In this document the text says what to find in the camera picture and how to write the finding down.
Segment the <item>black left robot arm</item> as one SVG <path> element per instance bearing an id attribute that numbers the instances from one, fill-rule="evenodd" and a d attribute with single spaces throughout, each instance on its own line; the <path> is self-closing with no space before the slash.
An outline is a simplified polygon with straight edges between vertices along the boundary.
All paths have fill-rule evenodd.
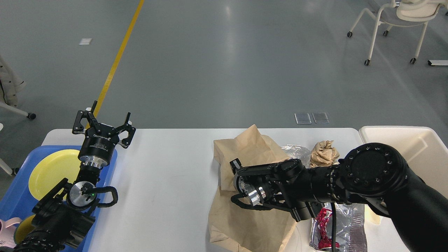
<path id="1" fill-rule="evenodd" d="M 32 212 L 34 229 L 13 248 L 1 247 L 2 252 L 59 252 L 65 246 L 77 248 L 96 218 L 96 208 L 112 207 L 118 202 L 116 188 L 98 187 L 103 167 L 110 164 L 117 145 L 124 149 L 132 142 L 136 128 L 130 113 L 121 126 L 99 123 L 94 116 L 97 101 L 89 110 L 79 110 L 72 133 L 83 134 L 78 159 L 80 170 L 76 179 L 63 178 L 35 205 Z"/>

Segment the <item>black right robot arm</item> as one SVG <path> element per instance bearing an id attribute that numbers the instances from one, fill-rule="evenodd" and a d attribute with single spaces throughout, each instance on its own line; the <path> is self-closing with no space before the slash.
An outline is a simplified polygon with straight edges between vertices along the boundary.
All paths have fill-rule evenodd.
<path id="1" fill-rule="evenodd" d="M 329 167 L 306 168 L 300 159 L 247 167 L 235 159 L 230 165 L 238 191 L 231 201 L 241 208 L 278 209 L 300 222 L 316 218 L 325 203 L 367 204 L 392 219 L 410 251 L 447 251 L 447 198 L 389 145 L 361 145 Z"/>

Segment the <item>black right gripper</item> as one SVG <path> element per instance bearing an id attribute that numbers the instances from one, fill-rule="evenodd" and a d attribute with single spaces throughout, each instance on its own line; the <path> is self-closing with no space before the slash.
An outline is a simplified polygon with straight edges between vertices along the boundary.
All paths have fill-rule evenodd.
<path id="1" fill-rule="evenodd" d="M 238 176 L 243 166 L 238 158 L 230 161 L 234 176 L 234 187 L 242 196 L 248 199 L 251 206 L 263 205 L 267 202 L 266 177 L 265 176 Z"/>

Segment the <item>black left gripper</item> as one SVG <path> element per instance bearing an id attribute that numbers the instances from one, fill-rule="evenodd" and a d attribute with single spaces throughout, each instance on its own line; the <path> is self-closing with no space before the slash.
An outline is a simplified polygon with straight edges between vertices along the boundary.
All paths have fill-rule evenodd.
<path id="1" fill-rule="evenodd" d="M 131 113 L 127 113 L 123 125 L 107 132 L 106 125 L 98 123 L 94 116 L 97 105 L 95 100 L 90 110 L 79 110 L 72 126 L 72 134 L 84 134 L 78 159 L 86 166 L 102 169 L 110 164 L 116 145 L 128 148 L 132 142 L 136 128 L 130 122 Z M 119 135 L 127 132 L 128 136 L 120 140 Z"/>

